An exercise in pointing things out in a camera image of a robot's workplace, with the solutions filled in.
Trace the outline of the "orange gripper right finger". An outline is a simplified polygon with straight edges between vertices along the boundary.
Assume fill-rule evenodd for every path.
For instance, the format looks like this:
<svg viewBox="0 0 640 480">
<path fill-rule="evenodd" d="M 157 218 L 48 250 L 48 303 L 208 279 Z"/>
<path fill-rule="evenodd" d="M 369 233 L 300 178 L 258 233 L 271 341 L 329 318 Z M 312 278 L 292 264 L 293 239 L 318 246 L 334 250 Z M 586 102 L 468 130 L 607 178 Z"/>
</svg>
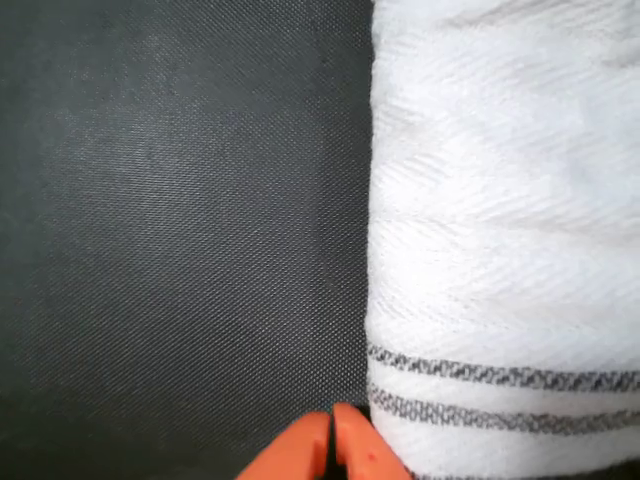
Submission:
<svg viewBox="0 0 640 480">
<path fill-rule="evenodd" d="M 410 480 L 404 467 L 378 431 L 356 407 L 333 408 L 335 453 L 349 480 Z"/>
</svg>

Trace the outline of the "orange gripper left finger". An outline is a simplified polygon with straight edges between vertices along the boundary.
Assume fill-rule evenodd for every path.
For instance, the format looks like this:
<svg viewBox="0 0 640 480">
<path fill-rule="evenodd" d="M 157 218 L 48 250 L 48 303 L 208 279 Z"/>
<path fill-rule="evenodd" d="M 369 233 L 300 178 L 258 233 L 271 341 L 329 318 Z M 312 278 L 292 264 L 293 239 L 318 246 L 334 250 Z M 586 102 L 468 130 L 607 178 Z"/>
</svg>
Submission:
<svg viewBox="0 0 640 480">
<path fill-rule="evenodd" d="M 237 480 L 314 480 L 326 472 L 331 417 L 311 412 L 281 432 Z"/>
</svg>

